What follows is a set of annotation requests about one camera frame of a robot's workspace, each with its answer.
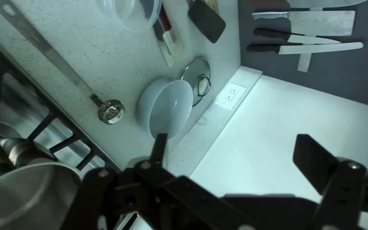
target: burner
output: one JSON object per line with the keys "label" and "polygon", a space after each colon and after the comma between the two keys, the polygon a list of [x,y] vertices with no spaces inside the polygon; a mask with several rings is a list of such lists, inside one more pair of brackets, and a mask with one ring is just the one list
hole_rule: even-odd
{"label": "burner", "polygon": [[0,47],[0,156],[14,167],[60,161],[78,170],[114,167],[112,160]]}

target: white countertop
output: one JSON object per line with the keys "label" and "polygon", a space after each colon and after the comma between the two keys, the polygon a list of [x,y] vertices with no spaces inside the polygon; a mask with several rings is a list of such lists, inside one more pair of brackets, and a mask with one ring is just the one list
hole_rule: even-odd
{"label": "white countertop", "polygon": [[206,56],[213,68],[211,93],[192,112],[178,143],[198,120],[241,64],[238,1],[219,0],[227,31],[210,43],[187,16],[184,0],[165,0],[173,27],[183,36],[186,51],[168,68],[152,31],[131,33],[104,16],[98,1],[14,0],[32,24],[75,66],[103,100],[119,98],[127,114],[115,125],[98,119],[96,106],[0,15],[0,43],[32,75],[76,123],[117,162],[126,167],[133,158],[149,156],[152,138],[136,120],[136,105],[144,88],[159,77],[177,78],[196,56]]}

